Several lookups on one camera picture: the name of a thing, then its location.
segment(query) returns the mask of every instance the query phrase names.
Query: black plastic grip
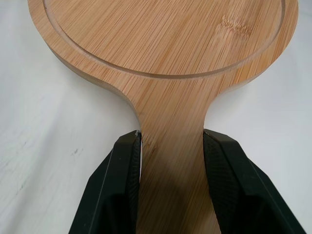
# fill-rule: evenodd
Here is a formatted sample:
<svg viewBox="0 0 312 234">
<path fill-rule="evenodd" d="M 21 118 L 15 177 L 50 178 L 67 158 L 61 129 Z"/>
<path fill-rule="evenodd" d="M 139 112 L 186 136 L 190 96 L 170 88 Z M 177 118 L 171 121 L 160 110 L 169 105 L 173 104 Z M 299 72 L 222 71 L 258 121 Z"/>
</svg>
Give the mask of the black plastic grip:
<svg viewBox="0 0 312 234">
<path fill-rule="evenodd" d="M 222 234 L 304 234 L 269 179 L 237 141 L 204 130 L 204 160 Z"/>
<path fill-rule="evenodd" d="M 141 133 L 121 136 L 90 176 L 69 234 L 135 234 Z"/>
</svg>

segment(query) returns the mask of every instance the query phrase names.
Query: wooden paddle board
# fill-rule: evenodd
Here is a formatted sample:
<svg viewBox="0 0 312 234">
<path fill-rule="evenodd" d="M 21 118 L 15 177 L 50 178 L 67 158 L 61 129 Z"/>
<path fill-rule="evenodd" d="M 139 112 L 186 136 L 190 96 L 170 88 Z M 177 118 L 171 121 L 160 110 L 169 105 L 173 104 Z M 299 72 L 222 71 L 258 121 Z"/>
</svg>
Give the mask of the wooden paddle board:
<svg viewBox="0 0 312 234">
<path fill-rule="evenodd" d="M 297 0 L 28 0 L 54 54 L 125 98 L 141 124 L 138 234 L 220 233 L 209 198 L 209 104 L 265 71 L 294 33 Z"/>
</svg>

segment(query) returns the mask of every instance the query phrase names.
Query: white surface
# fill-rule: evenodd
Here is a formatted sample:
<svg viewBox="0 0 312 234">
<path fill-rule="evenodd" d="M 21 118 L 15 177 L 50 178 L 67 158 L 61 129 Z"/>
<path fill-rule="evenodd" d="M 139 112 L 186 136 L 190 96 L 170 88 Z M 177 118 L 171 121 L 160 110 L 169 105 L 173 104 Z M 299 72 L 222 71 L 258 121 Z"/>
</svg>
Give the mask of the white surface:
<svg viewBox="0 0 312 234">
<path fill-rule="evenodd" d="M 221 95 L 205 127 L 235 138 L 312 233 L 312 2 L 284 54 Z M 68 233 L 86 182 L 117 138 L 139 128 L 116 95 L 48 49 L 26 0 L 0 0 L 0 234 Z"/>
</svg>

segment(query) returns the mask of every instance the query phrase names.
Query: bamboo grain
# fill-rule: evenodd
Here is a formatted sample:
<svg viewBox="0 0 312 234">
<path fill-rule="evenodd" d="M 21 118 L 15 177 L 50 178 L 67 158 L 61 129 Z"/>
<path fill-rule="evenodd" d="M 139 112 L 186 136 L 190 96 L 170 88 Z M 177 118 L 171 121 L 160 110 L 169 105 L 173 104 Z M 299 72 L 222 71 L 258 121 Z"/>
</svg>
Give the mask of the bamboo grain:
<svg viewBox="0 0 312 234">
<path fill-rule="evenodd" d="M 202 132 L 220 93 L 265 71 L 297 0 L 28 0 L 53 53 L 133 107 L 143 136 L 138 234 L 216 234 Z"/>
</svg>

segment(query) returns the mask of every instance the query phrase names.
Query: round serving board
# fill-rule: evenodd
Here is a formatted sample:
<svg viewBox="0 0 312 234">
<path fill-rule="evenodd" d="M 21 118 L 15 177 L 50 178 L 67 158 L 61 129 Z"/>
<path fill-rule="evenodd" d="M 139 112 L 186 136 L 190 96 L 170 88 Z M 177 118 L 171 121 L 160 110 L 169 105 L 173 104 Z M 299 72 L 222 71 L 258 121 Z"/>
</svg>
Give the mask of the round serving board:
<svg viewBox="0 0 312 234">
<path fill-rule="evenodd" d="M 54 54 L 133 107 L 143 136 L 138 234 L 216 234 L 202 134 L 212 100 L 288 45 L 297 0 L 28 0 Z"/>
</svg>

